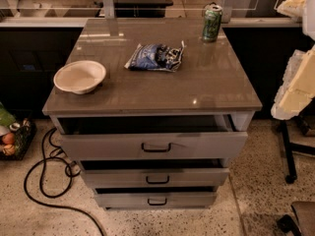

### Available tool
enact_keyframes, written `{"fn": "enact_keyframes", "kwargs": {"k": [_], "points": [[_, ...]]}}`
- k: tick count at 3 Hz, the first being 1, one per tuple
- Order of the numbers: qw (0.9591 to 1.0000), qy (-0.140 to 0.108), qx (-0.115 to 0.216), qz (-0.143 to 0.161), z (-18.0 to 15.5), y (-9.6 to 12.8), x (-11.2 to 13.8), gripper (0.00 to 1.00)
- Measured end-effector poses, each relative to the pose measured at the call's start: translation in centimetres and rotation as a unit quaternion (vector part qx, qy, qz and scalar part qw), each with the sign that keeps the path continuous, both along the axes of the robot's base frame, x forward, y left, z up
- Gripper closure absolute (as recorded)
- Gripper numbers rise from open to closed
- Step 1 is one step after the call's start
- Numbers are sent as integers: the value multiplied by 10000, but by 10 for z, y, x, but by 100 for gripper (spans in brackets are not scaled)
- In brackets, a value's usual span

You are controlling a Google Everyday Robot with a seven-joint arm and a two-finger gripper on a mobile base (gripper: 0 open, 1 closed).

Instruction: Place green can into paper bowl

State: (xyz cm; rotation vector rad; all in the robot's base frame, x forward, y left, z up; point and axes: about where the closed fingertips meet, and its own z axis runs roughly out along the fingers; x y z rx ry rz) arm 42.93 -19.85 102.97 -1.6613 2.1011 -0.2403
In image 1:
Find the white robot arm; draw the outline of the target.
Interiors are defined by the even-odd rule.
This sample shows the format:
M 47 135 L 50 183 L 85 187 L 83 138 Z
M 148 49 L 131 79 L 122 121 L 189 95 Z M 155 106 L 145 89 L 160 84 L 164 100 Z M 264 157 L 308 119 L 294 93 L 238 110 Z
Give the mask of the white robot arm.
M 315 0 L 285 0 L 277 11 L 302 19 L 302 32 L 315 39 Z M 288 59 L 271 108 L 275 119 L 288 120 L 297 116 L 315 98 L 315 45 L 303 52 L 295 49 Z

